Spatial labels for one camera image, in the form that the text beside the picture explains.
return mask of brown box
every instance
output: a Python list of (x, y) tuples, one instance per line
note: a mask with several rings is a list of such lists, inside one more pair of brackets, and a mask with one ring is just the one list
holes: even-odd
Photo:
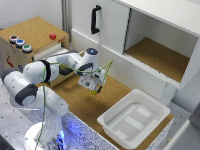
[[(56, 39), (50, 39), (50, 34), (56, 34)], [(10, 44), (10, 36), (17, 35), (33, 48), (31, 53), (23, 53), (22, 49)], [(5, 69), (16, 68), (23, 70), (26, 64), (33, 62), (34, 56), (61, 43), (62, 47), (69, 49), (69, 35), (43, 20), (35, 17), (0, 31), (0, 50)]]

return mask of door handle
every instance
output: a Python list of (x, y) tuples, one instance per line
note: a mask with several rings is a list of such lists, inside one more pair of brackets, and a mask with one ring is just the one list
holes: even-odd
[(101, 10), (101, 7), (99, 5), (96, 5), (96, 8), (92, 9), (92, 20), (91, 20), (92, 34), (98, 33), (100, 31), (98, 28), (96, 28), (96, 12), (98, 10)]

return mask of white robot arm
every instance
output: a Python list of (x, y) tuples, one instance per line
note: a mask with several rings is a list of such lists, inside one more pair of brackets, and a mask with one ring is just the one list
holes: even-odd
[[(86, 50), (83, 57), (76, 51), (53, 55), (46, 60), (41, 60), (27, 64), (23, 73), (12, 68), (6, 70), (1, 78), (10, 93), (10, 103), (12, 106), (20, 109), (40, 109), (44, 106), (44, 93), (42, 87), (37, 88), (36, 84), (43, 82), (43, 70), (46, 67), (44, 79), (45, 82), (56, 79), (60, 74), (66, 75), (72, 72), (71, 69), (60, 69), (60, 64), (66, 64), (75, 69), (75, 73), (81, 76), (79, 84), (92, 90), (97, 91), (98, 86), (103, 86), (105, 70), (100, 70), (98, 65), (98, 51), (92, 48)], [(46, 89), (46, 108), (48, 110), (45, 116), (44, 131), (39, 141), (39, 147), (50, 149), (48, 143), (62, 131), (61, 117), (68, 112), (68, 104), (54, 93), (51, 89)]]

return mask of cable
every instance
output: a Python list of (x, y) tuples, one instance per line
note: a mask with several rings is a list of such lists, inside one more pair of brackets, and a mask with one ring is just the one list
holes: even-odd
[[(50, 63), (50, 64), (51, 64), (51, 65), (54, 65), (54, 64), (63, 65), (63, 66), (68, 67), (68, 68), (70, 68), (70, 69), (72, 69), (72, 70), (75, 70), (75, 71), (77, 71), (77, 72), (82, 72), (82, 73), (94, 73), (94, 72), (98, 72), (98, 71), (101, 71), (102, 69), (104, 69), (104, 68), (106, 68), (106, 67), (109, 66), (108, 69), (107, 69), (107, 71), (106, 71), (106, 73), (105, 73), (104, 79), (103, 79), (103, 84), (104, 84), (104, 81), (105, 81), (105, 78), (106, 78), (106, 76), (107, 76), (108, 70), (110, 69), (110, 66), (112, 65), (112, 63), (113, 63), (113, 60), (111, 60), (111, 61), (110, 61), (106, 66), (104, 66), (103, 68), (101, 68), (101, 69), (99, 69), (99, 70), (96, 70), (96, 71), (90, 71), (90, 72), (80, 71), (80, 70), (77, 70), (77, 69), (75, 69), (75, 68), (72, 68), (72, 67), (67, 66), (66, 64), (62, 64), (62, 63)], [(41, 138), (41, 136), (42, 136), (43, 126), (44, 126), (44, 117), (45, 117), (45, 109), (46, 109), (46, 93), (45, 93), (45, 85), (44, 85), (44, 75), (45, 75), (45, 71), (46, 71), (46, 67), (44, 67), (43, 74), (42, 74), (42, 79), (43, 79), (43, 82), (42, 82), (42, 83), (43, 83), (43, 93), (44, 93), (44, 112), (43, 112), (43, 118), (42, 118), (41, 132), (40, 132), (39, 138), (38, 138), (38, 140), (37, 140), (37, 144), (36, 144), (36, 146), (35, 146), (35, 150), (37, 149), (38, 143), (39, 143), (40, 138)]]

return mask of white plastic bin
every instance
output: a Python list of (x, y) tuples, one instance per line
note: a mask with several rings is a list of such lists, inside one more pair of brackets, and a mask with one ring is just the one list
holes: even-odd
[(105, 133), (122, 147), (135, 149), (169, 113), (169, 108), (134, 89), (97, 121)]

